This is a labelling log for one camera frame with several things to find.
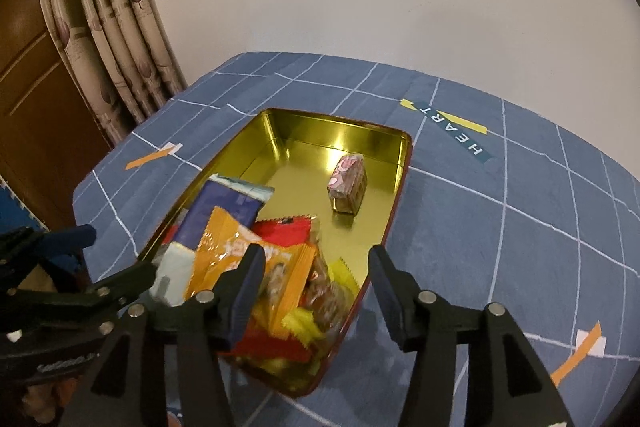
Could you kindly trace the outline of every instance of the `orange stripe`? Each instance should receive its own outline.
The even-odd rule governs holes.
[[[136,167],[140,167],[141,165],[144,165],[145,163],[150,162],[152,160],[163,158],[164,156],[167,156],[172,150],[174,150],[173,147],[167,147],[166,149],[162,149],[157,152],[152,152],[151,154],[142,156],[142,158],[138,158],[137,160],[133,160],[132,162],[127,163],[127,166],[124,169],[128,171],[129,169],[135,169]]]
[[[551,375],[551,380],[554,381],[556,387],[562,382],[562,379],[566,377],[572,370],[574,370],[575,366],[578,365],[585,357],[589,354],[591,347],[594,346],[596,341],[602,335],[602,330],[600,329],[600,323],[596,323],[593,327],[593,330],[589,332],[589,334],[582,341],[582,344],[575,350],[575,353],[572,354],[566,361],[558,367],[553,374]]]

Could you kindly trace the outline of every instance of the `yellow stripe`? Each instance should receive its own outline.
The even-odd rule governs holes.
[[[413,109],[414,111],[417,111],[417,109],[414,107],[414,102],[412,102],[411,100],[407,100],[406,98],[400,100],[400,105],[402,107],[406,107],[407,109]]]
[[[453,114],[449,114],[448,112],[438,111],[441,115],[444,116],[447,120],[452,123],[457,123],[462,127],[466,127],[467,129],[471,129],[472,131],[481,132],[482,134],[486,134],[486,127],[484,125],[480,125],[479,123],[475,123],[469,120],[465,120],[464,118],[460,118],[459,116],[455,116]]]

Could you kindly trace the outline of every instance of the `white grid line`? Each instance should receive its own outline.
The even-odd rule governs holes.
[[[462,365],[462,368],[460,369],[460,373],[456,378],[456,383],[453,385],[454,399],[456,397],[456,393],[458,392],[458,388],[460,387],[460,383],[462,382],[462,379],[464,378],[467,369],[469,369],[469,357],[466,357],[465,363]]]
[[[226,68],[227,66],[230,66],[231,64],[233,64],[236,60],[238,60],[239,58],[242,58],[246,55],[246,52],[242,52],[239,55],[236,55],[236,58],[234,58],[233,60],[231,60],[231,62],[229,62],[228,64],[222,64],[222,66],[219,66],[219,68]]]
[[[604,155],[600,152],[600,159],[602,159],[602,166],[604,167],[604,173],[607,177],[607,185],[609,185],[609,191],[611,193],[611,198],[613,201],[613,210],[616,212],[616,221],[618,222],[618,237],[620,238],[620,251],[622,252],[622,263],[625,264],[625,245],[622,241],[622,227],[620,227],[620,216],[618,215],[618,207],[616,206],[615,197],[613,195],[613,187],[611,186],[611,179],[609,178],[609,171],[607,170],[607,165],[604,162]],[[616,350],[616,355],[620,355],[620,347],[622,346],[622,332],[625,326],[625,307],[626,307],[626,270],[622,270],[622,317],[620,318],[620,334],[618,335],[618,349]],[[618,368],[618,359],[615,360],[613,364],[613,371],[611,371],[611,376],[609,377],[609,382],[607,386],[604,388],[604,393],[602,394],[602,399],[600,400],[600,405],[598,406],[598,410],[596,414],[593,416],[593,420],[591,420],[591,425],[593,425],[598,417],[600,410],[604,404],[604,399],[609,394],[609,388],[611,387],[611,382],[613,381],[613,377],[616,374],[616,370]]]
[[[487,131],[489,134],[492,134],[494,136],[497,136],[498,138],[504,138],[503,136],[501,136],[500,134],[488,130]],[[551,163],[558,165],[559,167],[562,167],[563,169],[569,171],[571,174],[573,174],[574,176],[578,176],[578,178],[580,178],[581,180],[587,182],[588,184],[590,184],[592,187],[597,188],[597,190],[599,190],[600,192],[602,192],[603,194],[606,194],[609,198],[613,198],[615,201],[617,201],[618,203],[622,204],[631,214],[633,214],[633,216],[640,221],[640,216],[638,214],[635,213],[635,211],[633,211],[631,208],[629,208],[628,204],[625,203],[625,201],[620,200],[619,198],[615,197],[615,195],[613,194],[613,191],[611,192],[607,192],[604,188],[600,187],[599,185],[596,185],[594,182],[592,182],[590,179],[585,178],[582,174],[579,174],[578,172],[574,171],[571,167],[569,167],[569,164],[567,163],[567,165],[563,165],[560,162],[557,162],[556,160],[554,160],[553,158],[551,158],[549,155],[540,152],[540,151],[536,151],[535,149],[532,149],[530,147],[527,147],[526,145],[523,145],[522,143],[516,142],[516,140],[512,140],[510,138],[507,138],[507,142],[509,143],[513,143],[514,145],[517,145],[519,147],[522,147],[523,149],[526,149],[529,152],[532,152],[533,154],[537,154],[539,156],[544,156],[546,159],[548,159]],[[635,184],[635,179],[633,178],[633,176],[631,176],[632,181],[634,182],[634,188],[636,187]]]
[[[285,402],[292,405],[293,407],[298,409],[300,412],[303,412],[307,416],[313,418],[314,420],[316,420],[318,423],[321,423],[325,427],[342,427],[340,424],[334,423],[331,420],[328,420],[327,418],[320,416],[318,413],[313,412],[311,409],[309,409],[308,407],[305,407],[300,402],[297,402],[296,400],[294,400],[293,398],[290,398],[289,396],[285,396],[284,394],[281,394],[280,397]]]
[[[335,112],[340,109],[340,106],[346,102],[349,97],[353,94],[354,91],[356,91],[362,84],[365,83],[365,81],[371,76],[371,73],[373,73],[373,70],[375,70],[378,66],[378,63],[376,62],[373,67],[369,70],[369,73],[367,73],[367,76],[365,76],[361,81],[359,81],[358,85],[356,87],[354,87],[353,89],[350,90],[349,94],[347,96],[345,96],[342,101],[335,106],[335,109],[331,111],[331,113],[329,114],[335,114]]]
[[[582,252],[580,251],[580,219],[578,219],[578,205],[575,203],[575,192],[574,192],[574,181],[571,178],[571,172],[569,172],[569,160],[566,157],[566,151],[564,150],[564,141],[562,140],[562,136],[560,134],[560,128],[558,124],[556,124],[556,132],[558,133],[558,139],[560,140],[560,147],[562,149],[562,156],[564,157],[564,163],[566,165],[566,174],[569,176],[569,188],[571,189],[571,199],[574,202],[574,213],[575,213],[575,237],[578,242],[578,279],[575,290],[575,308],[574,308],[574,321],[571,325],[571,337],[569,341],[572,343],[574,341],[575,336],[575,325],[578,321],[578,306],[580,305],[580,278],[582,276]]]
[[[271,58],[270,60],[267,60],[263,65],[260,66],[260,68],[265,67],[267,64],[269,64],[269,62],[271,62],[274,58],[276,58],[278,55],[280,55],[279,53]],[[318,58],[318,60],[316,60],[313,64],[311,64],[308,68],[306,68],[306,70],[302,71],[302,73],[300,73],[298,76],[305,74],[308,70],[310,70],[311,68],[313,68],[313,66],[315,66],[318,62],[320,62],[320,60],[324,57],[324,55],[320,55],[320,57]],[[262,104],[269,102],[274,96],[276,96],[281,90],[283,90],[285,87],[289,86],[290,83],[293,82],[294,79],[290,80],[289,82],[287,82],[287,84],[285,84],[284,86],[282,86],[281,88],[277,89],[271,96],[268,96],[265,100],[263,100],[262,102],[260,102],[258,105],[256,105],[253,109],[252,112],[255,111],[256,109],[258,109]],[[227,127],[224,131],[222,131],[221,133],[219,133],[216,137],[214,137],[211,141],[209,141],[209,143],[207,143],[205,146],[203,146],[201,149],[199,149],[194,155],[191,156],[191,158],[189,158],[190,160],[193,160],[198,154],[200,154],[202,151],[204,151],[207,147],[209,147],[209,145],[211,145],[213,142],[215,142],[218,138],[220,138],[223,134],[225,134],[229,129],[231,129],[233,126],[235,126],[237,123],[241,122],[242,120],[244,120],[244,118],[246,118],[245,116],[243,116],[242,118],[239,118],[238,120],[236,120],[233,124],[231,124],[229,127]]]
[[[158,190],[158,192],[156,192],[156,197],[153,199],[153,201],[151,201],[151,203],[149,205],[147,205],[145,213],[142,214],[142,216],[140,217],[140,220],[138,221],[138,224],[136,225],[135,229],[133,230],[134,234],[140,228],[140,224],[142,224],[142,220],[145,219],[146,214],[148,214],[149,211],[153,208],[154,203],[156,203],[156,201],[158,200],[158,197],[160,196],[160,194],[162,194],[162,192],[164,191],[166,186],[171,182],[171,180],[174,179],[174,176],[178,173],[178,171],[180,170],[180,167],[182,167],[182,165],[178,165],[178,168],[175,169],[175,171],[173,172],[173,174],[171,174],[171,176],[169,176],[169,178],[167,179],[166,183],[162,186],[162,188],[160,188],[160,190]],[[116,259],[114,259],[113,263],[111,263],[111,266],[108,267],[104,272],[102,272],[100,274],[100,276],[98,277],[98,281],[103,279],[106,275],[109,274],[109,272],[111,270],[113,270],[113,267],[116,266],[116,264],[118,263],[120,258],[122,258],[122,256],[124,255],[124,251],[127,249],[127,245],[125,245],[122,248],[122,250],[120,250],[120,253],[116,256]]]
[[[502,204],[501,201],[498,201],[495,198],[492,198],[491,196],[487,196],[486,194],[482,194],[482,192],[478,192],[477,190],[474,190],[472,188],[465,187],[465,185],[460,185],[459,183],[453,182],[451,180],[447,180],[446,178],[442,178],[441,176],[438,176],[437,174],[433,174],[432,172],[423,171],[422,169],[418,169],[417,167],[414,167],[412,165],[409,165],[409,169],[412,170],[412,171],[420,172],[420,174],[424,174],[425,176],[428,176],[430,178],[434,178],[434,179],[439,180],[441,182],[445,182],[445,183],[447,183],[449,185],[453,185],[454,187],[461,188],[462,190],[466,190],[466,192],[471,192],[472,194],[475,194],[476,196],[480,196],[481,198],[484,198],[485,200],[493,201],[496,204]],[[562,235],[564,235],[564,237],[572,239],[573,241],[578,241],[578,238],[574,237],[570,233],[565,232],[564,230],[558,229],[557,227],[555,227],[551,223],[546,223],[545,221],[542,221],[541,219],[538,219],[537,217],[533,217],[530,214],[527,214],[526,212],[520,210],[519,208],[515,208],[514,206],[511,206],[510,204],[507,204],[507,208],[509,210],[513,210],[513,212],[517,212],[521,216],[528,217],[529,219],[531,219],[532,221],[535,221],[539,225],[543,225],[544,227],[552,229],[555,232],[561,233]],[[607,255],[606,253],[598,250],[595,247],[592,247],[586,241],[580,240],[580,244],[583,245],[584,247],[590,248],[595,253],[597,253],[598,255],[601,255],[602,257],[604,257],[608,261],[611,261],[612,263],[617,264],[618,266],[623,267],[623,268],[633,272],[636,275],[636,277],[640,278],[640,275],[638,274],[638,272],[634,268],[631,268],[630,266],[627,266],[624,263],[620,263],[620,261],[618,261],[617,259],[613,259],[611,256]]]
[[[440,87],[440,77],[436,80],[436,87],[433,88],[433,92],[431,93],[431,98],[429,100],[429,107],[433,105],[433,101],[436,99],[436,93],[438,92],[438,88]]]
[[[576,347],[574,344],[567,344],[561,341],[556,341],[554,339],[547,339],[545,337],[541,337],[536,333],[529,333],[528,331],[524,331],[524,336],[527,337],[531,341],[539,341],[544,344],[550,344],[552,346],[564,347],[564,349],[569,349],[572,352],[575,351]],[[631,357],[629,355],[610,355],[609,353],[604,353],[602,356],[600,355],[589,355],[594,359],[613,359],[613,360],[625,360],[627,362],[640,362],[640,357]]]
[[[264,396],[262,401],[258,404],[258,407],[255,408],[255,411],[251,413],[251,416],[249,416],[249,418],[247,418],[246,421],[242,424],[242,427],[250,427],[250,425],[254,422],[254,420],[260,414],[262,409],[264,409],[264,407],[267,405],[267,402],[271,399],[272,396],[273,396],[273,391],[269,391]]]
[[[418,138],[420,137],[420,134],[422,133],[422,128],[424,127],[424,124],[426,122],[427,122],[427,117],[426,116],[422,117],[422,121],[420,122],[420,127],[418,127],[418,132],[415,134],[415,138],[413,142],[414,147],[415,147],[415,144],[418,142]]]
[[[434,178],[434,179],[436,179],[436,180],[439,180],[439,181],[445,182],[445,183],[447,183],[447,184],[449,184],[449,185],[453,185],[454,187],[461,188],[462,190],[465,190],[466,192],[471,192],[472,194],[475,194],[476,196],[480,196],[481,198],[484,198],[485,200],[492,201],[493,203],[496,203],[496,204],[502,204],[502,202],[501,202],[501,201],[498,201],[498,200],[496,200],[495,198],[492,198],[491,196],[487,196],[486,194],[482,194],[482,192],[478,192],[477,190],[473,190],[472,188],[465,187],[465,185],[460,185],[459,183],[453,182],[453,181],[451,181],[451,180],[447,180],[446,178],[442,178],[442,177],[440,177],[440,176],[438,176],[438,175],[436,175],[436,174],[433,174],[433,173],[431,173],[431,172],[423,171],[422,169],[418,169],[417,167],[414,167],[414,166],[411,166],[411,165],[409,165],[409,169],[410,169],[410,170],[412,170],[412,171],[420,172],[420,174],[424,174],[425,176],[428,176],[428,177],[430,177],[430,178]],[[515,208],[514,206],[511,206],[510,204],[507,204],[507,206],[506,206],[506,207],[507,207],[508,209],[510,209],[510,210],[513,210],[514,212],[519,213],[520,215],[522,215],[522,216],[524,216],[524,217],[527,217],[527,218],[531,219],[532,221],[535,221],[536,223],[539,223],[540,225],[544,225],[544,226],[546,226],[546,227],[549,227],[550,229],[555,230],[555,231],[556,231],[556,232],[558,232],[558,233],[561,233],[562,235],[564,235],[565,237],[567,237],[567,238],[569,238],[569,239],[572,239],[573,241],[578,241],[578,238],[577,238],[577,237],[574,237],[573,235],[571,235],[571,234],[569,234],[569,233],[565,232],[564,230],[557,229],[556,227],[554,227],[554,226],[553,226],[553,225],[551,225],[550,223],[546,223],[545,221],[541,221],[540,219],[538,219],[538,218],[536,218],[536,217],[533,217],[533,216],[531,216],[530,214],[527,214],[526,212],[523,212],[522,210],[520,210],[520,209],[518,209],[518,208]],[[605,258],[605,259],[607,259],[608,261],[611,261],[612,263],[614,263],[614,264],[616,264],[616,265],[618,265],[618,266],[622,267],[622,268],[623,268],[623,269],[625,269],[625,270],[629,270],[630,272],[633,272],[633,273],[636,275],[636,277],[640,277],[640,275],[638,274],[638,272],[637,272],[635,269],[631,268],[630,266],[627,266],[627,265],[626,265],[626,264],[624,264],[624,263],[620,263],[620,261],[618,261],[618,260],[616,260],[616,259],[613,259],[612,257],[610,257],[609,255],[605,254],[604,252],[601,252],[601,251],[600,251],[600,250],[598,250],[597,248],[592,247],[592,246],[591,246],[589,243],[587,243],[586,241],[579,240],[579,242],[580,242],[580,244],[581,244],[581,245],[583,245],[584,247],[588,247],[588,248],[590,248],[590,249],[591,249],[591,250],[593,250],[595,253],[597,253],[597,254],[601,255],[602,257],[604,257],[604,258]],[[537,340],[541,340],[541,341],[543,341],[543,342],[547,341],[547,343],[549,343],[549,344],[554,343],[554,344],[556,344],[556,345],[558,345],[558,346],[567,347],[568,349],[571,349],[571,348],[572,348],[572,346],[571,346],[570,344],[562,343],[562,342],[560,342],[560,341],[551,341],[551,340],[549,340],[549,339],[544,339],[543,337],[540,337],[539,335],[536,335],[536,334],[534,334],[534,333],[526,333],[526,335],[527,335],[527,337],[529,337],[529,338],[535,338],[535,339],[537,339]],[[634,357],[629,357],[629,356],[627,356],[627,355],[620,355],[620,354],[617,354],[617,355],[606,355],[606,356],[605,356],[605,358],[612,358],[612,357],[619,357],[620,359],[624,359],[624,360],[636,361],[636,359],[634,359]]]
[[[267,75],[266,74],[253,74],[253,73],[223,73],[222,71],[214,71],[213,74],[234,74],[235,76],[244,76],[245,78],[248,78],[249,76],[259,76],[260,78],[265,78]]]
[[[337,89],[344,89],[344,90],[347,90],[347,91],[351,90],[350,87],[332,86],[332,84],[323,84],[322,82],[312,82],[311,80],[303,80],[302,78],[291,78],[290,76],[287,76],[287,75],[282,74],[282,73],[274,73],[274,74],[277,74],[278,76],[281,76],[282,78],[286,78],[287,80],[295,80],[296,82],[302,82],[303,84],[312,84],[313,86],[323,86],[323,87],[335,87]]]
[[[181,98],[175,98],[174,100],[176,100],[176,102],[182,102],[182,103],[189,103],[191,105],[199,105],[200,107],[210,107],[212,109],[220,109],[219,107],[216,107],[215,105],[209,105],[208,103],[198,103],[198,102],[190,102],[189,100],[183,100]]]
[[[230,103],[226,104],[226,107],[230,107],[231,109],[233,109],[236,113],[242,114],[243,116],[255,116],[254,114],[249,114],[243,111],[240,111],[238,108],[234,107],[233,105],[231,105]]]
[[[102,186],[102,183],[100,183],[100,178],[98,178],[98,175],[95,173],[95,170],[92,169],[91,171],[94,174],[95,180],[98,182],[98,185],[100,187],[100,190],[102,191],[102,193],[104,194],[104,197],[107,199],[109,206],[111,207],[111,210],[113,211],[113,215],[116,218],[116,221],[118,223],[120,223],[122,229],[126,232],[126,234],[129,236],[129,240],[131,242],[131,244],[133,245],[133,252],[136,254],[136,257],[138,256],[138,247],[136,246],[136,242],[133,240],[133,236],[131,235],[131,232],[129,232],[129,229],[127,228],[127,225],[125,225],[123,223],[123,221],[120,219],[120,216],[118,215],[115,206],[113,206],[113,203],[111,203],[111,201],[109,200],[109,197],[107,196],[107,192],[104,190],[104,187]]]
[[[82,195],[86,192],[86,190],[87,190],[89,187],[91,187],[91,185],[93,185],[93,183],[94,183],[94,182],[93,182],[92,180],[91,180],[91,181],[89,181],[89,182],[84,186],[84,188],[82,189],[82,191],[81,191],[81,192],[80,192],[80,193],[79,193],[79,194],[78,194],[78,195],[73,199],[73,201],[71,201],[71,204],[76,204],[76,201],[78,201],[78,200],[80,199],[80,196],[82,196]]]
[[[383,96],[382,94],[375,94],[374,92],[362,91],[360,89],[356,89],[355,92],[359,92],[361,94],[368,94],[369,96],[373,96],[375,98],[381,98],[382,100],[390,100],[391,102],[400,102],[399,98],[391,98],[390,96]]]
[[[336,89],[343,89],[350,91],[351,88],[344,86],[333,86],[332,84],[323,84],[322,82],[313,82],[311,80],[303,80],[302,78],[291,78],[290,76],[286,76],[282,73],[274,73],[282,78],[286,78],[287,80],[295,80],[296,82],[302,82],[303,84],[312,84],[313,86],[323,86],[323,87],[335,87]],[[384,96],[382,94],[376,94],[374,92],[364,91],[361,89],[355,89],[353,92],[359,92],[362,94],[368,94],[369,96],[374,96],[375,98],[382,98],[383,100],[390,100],[391,102],[400,102],[400,98],[391,98],[390,96]]]
[[[487,304],[494,299],[495,282],[498,279],[498,265],[500,264],[500,257],[502,256],[502,240],[504,239],[504,220],[507,215],[507,187],[508,187],[508,155],[507,155],[507,120],[504,113],[504,100],[502,102],[502,131],[504,133],[504,195],[502,197],[502,220],[500,222],[500,239],[498,239],[498,253],[495,256],[494,276],[491,279],[491,288],[489,289],[489,296],[487,298]]]
[[[96,173],[98,175],[102,174],[102,171],[104,171],[109,165],[111,165],[111,162],[114,161],[114,159],[116,159],[118,156],[120,156],[120,153],[122,153],[122,151],[124,151],[124,148],[126,146],[126,142],[122,142],[120,144],[120,149],[118,149],[118,151],[113,155],[113,158],[109,158],[109,161],[107,163],[105,163],[102,167],[100,167],[99,171],[96,171]]]
[[[523,331],[524,336],[527,337],[530,341],[540,341],[545,344],[551,344],[552,346],[564,347],[566,349],[574,350],[575,346],[573,344],[567,344],[561,341],[556,341],[553,339],[546,339],[545,337],[541,337],[536,333],[529,333],[528,331]]]
[[[240,80],[238,80],[233,86],[229,87],[227,90],[223,91],[213,102],[211,103],[216,103],[220,98],[222,98],[223,96],[225,96],[226,93],[228,93],[230,90],[232,90],[234,87],[236,87],[237,85],[240,84],[240,82],[242,82],[244,79],[246,79],[247,77],[249,77],[251,74],[255,73],[255,71],[258,71],[260,69],[262,69],[263,67],[265,67],[267,64],[269,64],[269,62],[271,62],[272,60],[275,60],[277,57],[280,56],[280,53],[276,53],[273,57],[271,57],[269,60],[267,60],[263,65],[261,65],[259,68],[257,68],[256,70],[252,71],[252,73],[243,76]],[[204,108],[202,108],[198,113],[196,113],[196,115],[194,115],[193,118],[196,118],[197,115],[199,115],[202,111],[204,111]],[[201,149],[199,149],[194,155],[191,156],[191,158],[189,158],[189,160],[183,160],[182,158],[180,158],[180,156],[175,156],[176,158],[178,158],[178,160],[181,160],[185,163],[187,163],[188,165],[191,165],[192,167],[196,168],[199,171],[202,171],[201,167],[198,167],[197,165],[191,163],[191,160],[193,160],[198,154],[200,154],[202,151],[204,151],[207,147],[209,147],[209,145],[211,145],[213,142],[215,142],[215,140],[217,140],[218,138],[220,138],[223,134],[225,134],[229,129],[231,129],[233,126],[235,126],[236,123],[238,123],[239,121],[242,120],[242,118],[240,118],[239,120],[236,120],[233,124],[231,124],[229,127],[227,127],[223,132],[219,133],[215,138],[213,138],[211,141],[209,141],[209,143],[207,143],[205,146],[203,146]]]
[[[494,203],[497,203],[497,204],[502,204],[501,201],[498,201],[495,198],[492,198],[491,196],[487,196],[486,194],[482,194],[482,192],[478,192],[477,190],[473,190],[472,188],[465,187],[465,185],[460,185],[459,183],[453,182],[451,180],[447,180],[446,178],[442,178],[442,177],[438,176],[437,174],[433,174],[432,172],[423,171],[422,169],[418,169],[417,167],[414,167],[413,165],[409,165],[409,169],[412,170],[412,171],[420,172],[420,174],[424,174],[425,176],[428,176],[430,178],[435,178],[435,179],[437,179],[437,180],[439,180],[441,182],[448,183],[449,185],[453,185],[454,187],[462,188],[462,190],[466,190],[466,192],[471,192],[472,194],[475,194],[476,196],[480,196],[481,198],[484,198],[485,200],[493,201]]]
[[[505,115],[505,111],[504,111],[504,100],[500,99],[500,102],[502,103],[502,133],[504,135],[503,137],[503,141],[504,141],[504,191],[503,191],[503,195],[502,195],[502,217],[500,219],[500,237],[498,238],[498,251],[495,254],[495,264],[494,264],[494,274],[492,276],[491,279],[491,286],[489,287],[489,296],[486,299],[487,304],[489,304],[491,301],[494,300],[494,291],[495,291],[495,283],[498,280],[498,268],[500,266],[500,257],[502,256],[502,242],[504,240],[504,222],[506,220],[506,216],[507,216],[507,193],[508,193],[508,179],[509,179],[509,161],[508,161],[508,154],[507,154],[507,118]],[[453,387],[453,396],[456,396],[456,391],[458,390],[458,387],[460,386],[460,382],[462,381],[462,378],[464,377],[464,374],[466,373],[467,369],[469,367],[469,357],[466,357],[465,363],[462,366],[462,369],[460,369],[460,374],[458,375],[458,377],[456,378],[456,384]]]
[[[638,203],[638,193],[636,192],[636,179],[631,176],[631,182],[634,186],[634,196],[636,197],[636,206],[638,207],[638,212],[640,212],[640,203]]]
[[[273,57],[271,57],[269,60],[267,60],[263,65],[261,65],[257,70],[253,70],[251,73],[246,74],[244,76],[242,76],[242,78],[240,80],[238,80],[233,86],[229,87],[228,89],[225,89],[220,95],[219,97],[217,97],[213,102],[211,103],[216,103],[218,100],[220,100],[220,98],[222,98],[223,96],[225,96],[229,91],[231,91],[232,89],[234,89],[234,87],[239,86],[239,84],[241,84],[241,82],[243,82],[244,80],[246,80],[247,78],[249,78],[250,76],[252,76],[252,74],[254,74],[256,71],[261,70],[263,67],[265,67],[267,64],[269,64],[269,62],[271,62],[272,60],[275,60],[276,58],[278,58],[280,56],[280,53],[276,53]]]
[[[151,147],[153,147],[154,149],[156,149],[157,151],[161,150],[158,146],[152,144],[151,142],[149,142],[149,140],[144,139],[142,136],[140,136],[140,134],[136,133],[135,131],[132,131],[131,134],[133,136],[136,136],[137,138],[140,138],[144,143],[150,145]],[[185,163],[187,165],[190,165],[191,167],[193,167],[194,169],[198,170],[198,171],[202,171],[202,168],[191,163],[190,161],[185,160],[184,158],[180,158],[180,156],[178,156],[177,154],[170,154],[169,156],[173,156],[174,158],[176,158],[177,160],[180,160],[182,163]]]
[[[440,87],[440,77],[438,77],[438,79],[436,80],[436,87],[433,88],[433,92],[431,93],[431,99],[429,100],[429,107],[431,107],[431,105],[433,105],[433,100],[435,100],[436,98],[436,93],[438,92],[438,88]],[[415,138],[414,138],[414,142],[413,145],[415,146],[415,144],[418,143],[418,138],[420,137],[420,134],[422,133],[422,128],[424,127],[425,122],[427,121],[427,115],[424,115],[422,117],[422,122],[420,122],[420,127],[418,127],[418,132],[415,134]]]
[[[315,62],[313,62],[313,64],[311,64],[308,68],[306,68],[306,70],[304,70],[302,73],[298,73],[293,80],[297,80],[299,79],[303,74],[305,74],[307,71],[309,71],[311,68],[313,68],[318,62],[320,62],[320,60],[322,60],[324,58],[324,55],[320,55],[320,57],[318,58],[318,60],[316,60]]]

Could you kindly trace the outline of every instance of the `brown door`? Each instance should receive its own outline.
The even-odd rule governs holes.
[[[0,0],[0,176],[50,229],[110,146],[45,26],[39,0]]]

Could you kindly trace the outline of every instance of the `pink candy package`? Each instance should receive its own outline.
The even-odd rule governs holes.
[[[336,212],[357,214],[367,189],[362,154],[346,154],[340,158],[326,188]]]

